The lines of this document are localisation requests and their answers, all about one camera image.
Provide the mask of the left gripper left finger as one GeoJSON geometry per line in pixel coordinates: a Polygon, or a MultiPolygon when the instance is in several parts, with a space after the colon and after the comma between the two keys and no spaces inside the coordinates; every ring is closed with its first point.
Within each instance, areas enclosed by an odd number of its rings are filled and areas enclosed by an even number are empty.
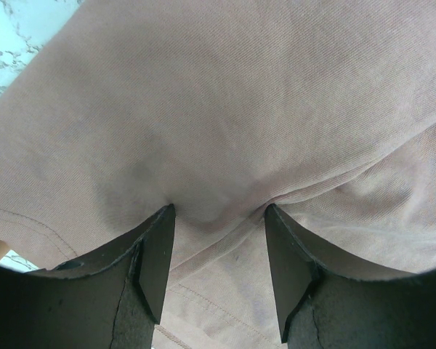
{"type": "Polygon", "coordinates": [[[0,266],[0,348],[150,348],[160,323],[175,208],[52,270],[0,266]]]}

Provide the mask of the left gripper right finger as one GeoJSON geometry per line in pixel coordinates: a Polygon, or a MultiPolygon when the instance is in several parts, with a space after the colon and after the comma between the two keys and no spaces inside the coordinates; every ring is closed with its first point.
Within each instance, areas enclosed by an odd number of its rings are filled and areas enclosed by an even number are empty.
{"type": "Polygon", "coordinates": [[[436,348],[436,268],[413,274],[364,260],[274,204],[265,234],[289,348],[436,348]]]}

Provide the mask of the pink t shirt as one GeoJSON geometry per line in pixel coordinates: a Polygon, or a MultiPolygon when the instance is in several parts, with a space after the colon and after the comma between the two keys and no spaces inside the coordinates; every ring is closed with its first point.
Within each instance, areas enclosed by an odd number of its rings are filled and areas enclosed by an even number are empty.
{"type": "Polygon", "coordinates": [[[85,1],[0,97],[42,268],[177,212],[155,348],[279,348],[262,215],[436,268],[436,1],[85,1]]]}

